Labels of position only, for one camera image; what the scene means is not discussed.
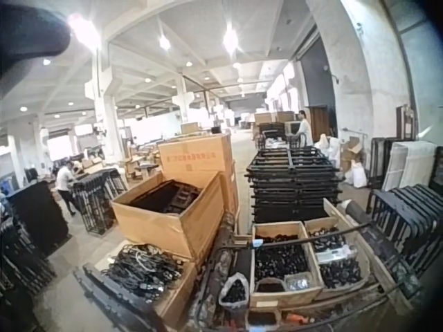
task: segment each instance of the warehouse floor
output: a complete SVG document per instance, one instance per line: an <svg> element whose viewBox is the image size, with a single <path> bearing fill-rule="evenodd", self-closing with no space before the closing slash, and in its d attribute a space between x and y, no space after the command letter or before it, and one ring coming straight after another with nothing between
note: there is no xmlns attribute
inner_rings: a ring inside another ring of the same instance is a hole
<svg viewBox="0 0 443 332"><path fill-rule="evenodd" d="M233 131L232 145L239 189L239 231L246 234L251 227L251 199L246 178L246 167L252 161L256 150L251 140L251 130ZM368 199L369 190L342 186L341 199L354 199L363 207ZM100 309L90 303L82 289L72 276L76 266L85 263L98 263L112 251L123 236L118 226L106 235L97 237L84 229L81 216L69 217L65 205L61 204L72 238L51 255L50 261L55 267L57 279L37 299L35 313L42 326L48 332L92 332L113 331L112 324Z"/></svg>

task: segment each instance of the man in white shirt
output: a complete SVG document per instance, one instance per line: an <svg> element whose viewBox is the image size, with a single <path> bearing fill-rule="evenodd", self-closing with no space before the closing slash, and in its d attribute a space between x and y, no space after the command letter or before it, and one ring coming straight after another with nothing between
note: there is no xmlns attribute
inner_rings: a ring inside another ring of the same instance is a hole
<svg viewBox="0 0 443 332"><path fill-rule="evenodd" d="M298 112L303 118L302 122L300 123L300 128L297 133L303 133L306 136L306 147L311 147L314 145L314 141L312 140L312 131L311 131L311 125L306 120L306 112L301 110ZM305 138L302 135L302 146L305 142Z"/></svg>
<svg viewBox="0 0 443 332"><path fill-rule="evenodd" d="M74 181L74 175L72 175L71 170L73 169L73 163L71 161L66 162L65 166L59 169L57 173L57 182L56 188L60 196L63 198L63 201L66 203L69 213L71 216L75 216L75 212L71 210L71 206L69 203L74 205L75 209L79 211L77 207L77 203L69 192L68 183L69 181Z"/></svg>

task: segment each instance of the person in white coat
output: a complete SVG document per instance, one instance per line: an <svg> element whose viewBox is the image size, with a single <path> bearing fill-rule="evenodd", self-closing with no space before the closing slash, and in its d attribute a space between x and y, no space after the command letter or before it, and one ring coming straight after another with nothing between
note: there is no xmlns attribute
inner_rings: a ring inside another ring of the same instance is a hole
<svg viewBox="0 0 443 332"><path fill-rule="evenodd" d="M311 131L311 125L306 120L306 112L301 110L298 112L300 116L302 116L302 122L300 123L300 128L297 133L303 133L306 136L306 145L307 147L311 147L314 145L314 141L312 140L312 131Z"/></svg>

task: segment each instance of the bundle of black cables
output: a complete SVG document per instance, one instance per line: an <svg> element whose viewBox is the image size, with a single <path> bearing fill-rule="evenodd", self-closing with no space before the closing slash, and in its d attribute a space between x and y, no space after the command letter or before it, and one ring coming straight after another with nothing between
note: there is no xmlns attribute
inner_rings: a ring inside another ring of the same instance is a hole
<svg viewBox="0 0 443 332"><path fill-rule="evenodd" d="M126 245L102 273L151 303L180 279L183 262L150 244Z"/></svg>

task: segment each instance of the ceiling light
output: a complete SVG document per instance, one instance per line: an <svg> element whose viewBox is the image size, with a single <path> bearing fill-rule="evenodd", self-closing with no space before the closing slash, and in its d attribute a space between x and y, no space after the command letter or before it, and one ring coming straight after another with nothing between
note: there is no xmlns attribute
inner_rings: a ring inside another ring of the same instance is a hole
<svg viewBox="0 0 443 332"><path fill-rule="evenodd" d="M87 21L80 14L71 15L68 21L80 43L93 53L100 49L100 36L91 21Z"/></svg>
<svg viewBox="0 0 443 332"><path fill-rule="evenodd" d="M238 47L237 33L233 30L233 27L229 24L226 29L226 34L223 38L223 45L229 54L233 54Z"/></svg>
<svg viewBox="0 0 443 332"><path fill-rule="evenodd" d="M171 48L171 43L165 37L165 35L160 37L160 47L164 50L169 50Z"/></svg>

